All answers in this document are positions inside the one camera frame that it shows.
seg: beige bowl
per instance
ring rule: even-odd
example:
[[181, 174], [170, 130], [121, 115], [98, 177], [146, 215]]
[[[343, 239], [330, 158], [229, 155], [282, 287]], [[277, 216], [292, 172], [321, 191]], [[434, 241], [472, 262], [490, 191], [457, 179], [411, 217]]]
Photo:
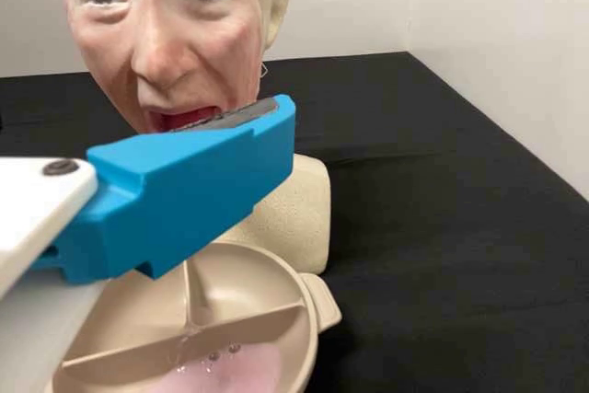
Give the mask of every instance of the beige bowl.
[[232, 343], [273, 343], [277, 393], [301, 392], [318, 334], [340, 320], [316, 275], [264, 249], [212, 244], [156, 281], [139, 272], [111, 281], [48, 391], [143, 393], [177, 366], [166, 355], [179, 345], [183, 358], [199, 360]]

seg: ear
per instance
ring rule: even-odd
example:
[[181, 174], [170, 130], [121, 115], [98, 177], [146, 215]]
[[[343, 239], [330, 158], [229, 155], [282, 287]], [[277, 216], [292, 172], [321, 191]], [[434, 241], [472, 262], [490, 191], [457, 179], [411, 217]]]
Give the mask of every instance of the ear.
[[276, 40], [278, 31], [283, 25], [286, 9], [289, 0], [272, 0], [270, 9], [270, 23], [268, 24], [268, 37], [266, 38], [266, 48], [268, 50]]

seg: nose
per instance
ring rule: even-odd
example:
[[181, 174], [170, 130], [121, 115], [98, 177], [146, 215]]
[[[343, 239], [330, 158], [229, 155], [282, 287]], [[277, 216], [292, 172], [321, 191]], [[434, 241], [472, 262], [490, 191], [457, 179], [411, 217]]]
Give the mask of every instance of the nose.
[[165, 91], [197, 69], [198, 56], [182, 39], [173, 11], [151, 2], [141, 8], [140, 15], [132, 69], [151, 86]]

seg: mannequin head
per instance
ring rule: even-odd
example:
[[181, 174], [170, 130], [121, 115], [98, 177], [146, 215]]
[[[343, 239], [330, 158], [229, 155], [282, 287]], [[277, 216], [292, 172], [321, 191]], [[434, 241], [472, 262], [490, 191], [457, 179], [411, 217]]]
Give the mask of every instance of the mannequin head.
[[257, 98], [261, 62], [288, 0], [65, 0], [99, 86], [140, 133], [164, 132]]

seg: black tablecloth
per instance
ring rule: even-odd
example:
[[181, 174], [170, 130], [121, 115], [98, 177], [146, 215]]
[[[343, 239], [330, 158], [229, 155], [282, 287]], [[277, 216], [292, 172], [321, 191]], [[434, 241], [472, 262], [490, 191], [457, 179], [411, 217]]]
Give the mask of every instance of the black tablecloth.
[[[332, 183], [308, 391], [589, 391], [589, 204], [409, 54], [268, 67]], [[85, 74], [0, 80], [0, 110], [0, 155], [132, 134]]]

